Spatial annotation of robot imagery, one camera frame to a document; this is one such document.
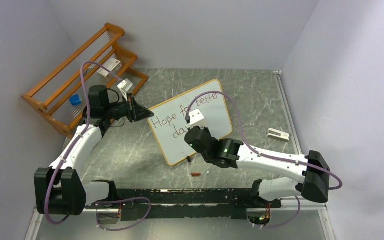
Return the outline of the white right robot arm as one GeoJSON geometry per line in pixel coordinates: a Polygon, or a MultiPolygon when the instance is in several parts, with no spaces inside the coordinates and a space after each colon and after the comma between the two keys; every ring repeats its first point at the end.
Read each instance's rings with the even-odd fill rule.
{"type": "Polygon", "coordinates": [[[208,164],[223,169],[252,169],[279,175],[274,180],[257,181],[249,197],[255,207],[294,196],[315,203],[328,202],[331,169],[318,151],[311,150],[304,155],[264,150],[247,146],[241,140],[218,140],[207,128],[197,126],[186,133],[184,140],[208,164]]]}

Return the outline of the yellow framed whiteboard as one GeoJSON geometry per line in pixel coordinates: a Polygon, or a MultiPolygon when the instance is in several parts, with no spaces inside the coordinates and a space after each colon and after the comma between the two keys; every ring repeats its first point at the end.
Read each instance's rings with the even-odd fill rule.
{"type": "Polygon", "coordinates": [[[207,93],[194,102],[191,110],[201,111],[211,135],[220,139],[233,132],[224,96],[209,93],[210,91],[223,91],[219,80],[212,79],[150,109],[154,116],[148,118],[147,121],[168,165],[176,165],[196,153],[185,143],[184,137],[188,131],[185,121],[186,111],[189,104],[198,95],[207,93]]]}

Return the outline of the brown marker cap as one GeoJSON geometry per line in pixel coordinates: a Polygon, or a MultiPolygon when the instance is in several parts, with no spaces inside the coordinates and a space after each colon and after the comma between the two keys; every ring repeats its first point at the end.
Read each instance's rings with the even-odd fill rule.
{"type": "Polygon", "coordinates": [[[192,172],[191,173],[191,176],[192,177],[200,177],[202,174],[201,173],[199,173],[199,172],[192,172]]]}

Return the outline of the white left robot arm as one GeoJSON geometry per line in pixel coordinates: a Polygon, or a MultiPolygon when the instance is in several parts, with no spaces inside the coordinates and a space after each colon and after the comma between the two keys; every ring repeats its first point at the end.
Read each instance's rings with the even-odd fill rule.
{"type": "Polygon", "coordinates": [[[90,87],[88,100],[91,110],[84,109],[69,145],[49,167],[38,168],[34,174],[36,207],[40,214],[78,216],[86,206],[96,202],[106,208],[114,207],[119,200],[115,182],[83,183],[80,173],[112,120],[127,118],[134,123],[154,116],[151,110],[137,103],[131,93],[118,102],[110,102],[105,85],[90,87]]]}

